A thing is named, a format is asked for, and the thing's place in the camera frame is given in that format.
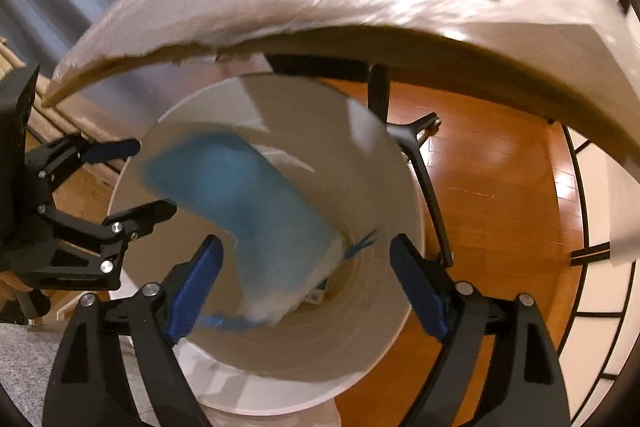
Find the purple white medicine box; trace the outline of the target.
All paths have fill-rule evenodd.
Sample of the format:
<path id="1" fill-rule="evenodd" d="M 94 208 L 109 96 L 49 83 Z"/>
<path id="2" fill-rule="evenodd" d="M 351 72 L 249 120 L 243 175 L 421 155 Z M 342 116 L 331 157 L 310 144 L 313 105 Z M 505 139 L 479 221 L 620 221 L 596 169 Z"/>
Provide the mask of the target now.
<path id="1" fill-rule="evenodd" d="M 310 305 L 320 306 L 323 303 L 324 296 L 326 295 L 326 288 L 328 287 L 328 279 L 324 279 L 318 285 L 311 288 L 306 294 L 303 303 L 309 303 Z"/>

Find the blue drawstring bag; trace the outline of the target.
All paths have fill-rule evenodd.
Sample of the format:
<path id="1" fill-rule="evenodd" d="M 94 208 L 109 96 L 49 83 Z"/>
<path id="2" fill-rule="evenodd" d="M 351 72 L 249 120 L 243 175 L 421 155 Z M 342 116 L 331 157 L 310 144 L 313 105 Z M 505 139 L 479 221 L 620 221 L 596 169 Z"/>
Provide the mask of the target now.
<path id="1" fill-rule="evenodd" d="M 148 191 L 234 240 L 238 309 L 200 312 L 195 325 L 241 332 L 277 324 L 311 288 L 375 241 L 369 232 L 349 243 L 267 158 L 231 132 L 191 134 L 147 159 L 139 178 Z"/>

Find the shoji screen divider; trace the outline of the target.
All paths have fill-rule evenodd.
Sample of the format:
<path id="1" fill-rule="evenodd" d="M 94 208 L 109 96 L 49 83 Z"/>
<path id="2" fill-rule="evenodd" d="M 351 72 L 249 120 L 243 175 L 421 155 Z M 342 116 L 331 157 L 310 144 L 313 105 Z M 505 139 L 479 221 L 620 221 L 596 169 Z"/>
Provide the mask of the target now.
<path id="1" fill-rule="evenodd" d="M 554 187 L 577 279 L 559 356 L 570 422 L 582 426 L 639 338 L 639 184 L 576 130 L 559 130 L 567 161 L 555 168 Z"/>

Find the black table leg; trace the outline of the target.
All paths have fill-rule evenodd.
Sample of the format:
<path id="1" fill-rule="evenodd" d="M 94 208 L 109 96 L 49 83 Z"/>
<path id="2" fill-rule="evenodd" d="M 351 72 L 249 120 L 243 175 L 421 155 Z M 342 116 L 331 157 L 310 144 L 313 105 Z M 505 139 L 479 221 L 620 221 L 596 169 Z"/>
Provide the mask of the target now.
<path id="1" fill-rule="evenodd" d="M 347 58 L 318 57 L 310 55 L 267 54 L 267 62 L 273 72 L 283 75 L 328 78 L 362 82 L 367 85 L 367 106 L 383 124 L 387 132 L 397 142 L 416 172 L 416 179 L 426 202 L 435 231 L 439 252 L 437 260 L 445 267 L 454 265 L 454 254 L 449 245 L 442 212 L 420 148 L 426 140 L 435 135 L 442 120 L 436 113 L 409 122 L 391 124 L 387 121 L 390 110 L 390 76 L 385 65 L 367 65 Z"/>

